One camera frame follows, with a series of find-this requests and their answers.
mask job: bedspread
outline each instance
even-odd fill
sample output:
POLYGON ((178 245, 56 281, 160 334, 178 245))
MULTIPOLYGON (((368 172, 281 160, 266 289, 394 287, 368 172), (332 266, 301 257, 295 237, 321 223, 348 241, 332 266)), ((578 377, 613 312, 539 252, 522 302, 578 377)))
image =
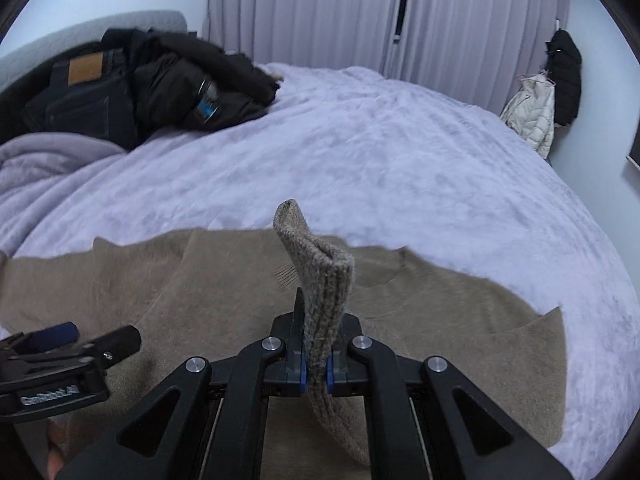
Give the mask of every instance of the bedspread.
POLYGON ((351 245, 409 246, 562 309, 561 441, 591 479, 640 405, 640 308, 610 240, 524 140, 477 107, 363 68, 271 64, 286 80, 260 120, 203 136, 162 131, 125 154, 71 134, 0 146, 0 251, 132 244, 177 228, 269 228, 295 198, 311 229, 351 245))

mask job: hanging coat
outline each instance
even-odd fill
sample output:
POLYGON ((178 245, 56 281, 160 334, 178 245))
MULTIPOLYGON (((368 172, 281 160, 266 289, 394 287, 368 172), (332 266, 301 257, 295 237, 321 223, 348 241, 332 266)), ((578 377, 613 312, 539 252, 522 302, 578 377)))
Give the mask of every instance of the hanging coat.
POLYGON ((566 30, 558 30, 546 44, 548 76, 556 83, 554 121, 561 126, 574 122, 578 116, 582 81, 582 56, 566 30))
POLYGON ((501 120, 547 158, 554 140, 554 85, 544 73, 522 79, 522 88, 507 103, 501 120))

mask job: curtain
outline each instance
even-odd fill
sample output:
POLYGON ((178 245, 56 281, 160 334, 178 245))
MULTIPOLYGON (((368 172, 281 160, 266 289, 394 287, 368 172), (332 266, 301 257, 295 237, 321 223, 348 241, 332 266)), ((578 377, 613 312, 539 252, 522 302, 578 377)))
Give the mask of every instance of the curtain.
POLYGON ((257 62, 382 72, 398 0, 210 0, 209 40, 257 62))
POLYGON ((516 76, 539 72, 568 0, 408 0, 387 76, 499 114, 516 76))

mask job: blue foam grip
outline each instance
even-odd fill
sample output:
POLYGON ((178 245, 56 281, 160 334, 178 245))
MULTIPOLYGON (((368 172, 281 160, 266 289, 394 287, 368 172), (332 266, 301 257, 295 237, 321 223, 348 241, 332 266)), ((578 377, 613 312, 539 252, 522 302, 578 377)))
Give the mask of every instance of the blue foam grip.
POLYGON ((202 99, 196 106, 196 110, 202 118, 202 122, 206 123, 218 111, 217 107, 213 107, 206 99, 202 99))
POLYGON ((329 395, 334 394, 334 356, 326 359, 326 390, 329 395))
POLYGON ((300 395, 306 394, 306 352, 300 355, 300 395))
POLYGON ((71 322, 63 323, 31 333, 22 346, 20 353, 39 354, 48 352, 49 350, 75 343, 79 337, 80 333, 77 326, 71 322))

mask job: clothing tag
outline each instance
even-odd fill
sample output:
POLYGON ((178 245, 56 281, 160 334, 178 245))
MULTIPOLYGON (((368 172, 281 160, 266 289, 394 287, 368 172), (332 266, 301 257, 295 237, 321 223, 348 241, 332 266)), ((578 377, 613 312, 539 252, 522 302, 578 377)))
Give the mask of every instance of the clothing tag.
POLYGON ((102 53, 89 54, 69 62, 68 86, 86 81, 95 81, 102 76, 102 53))
POLYGON ((206 123, 210 118, 218 111, 217 107, 214 107, 212 103, 209 103, 206 99, 202 99, 196 106, 196 114, 203 123, 206 123))

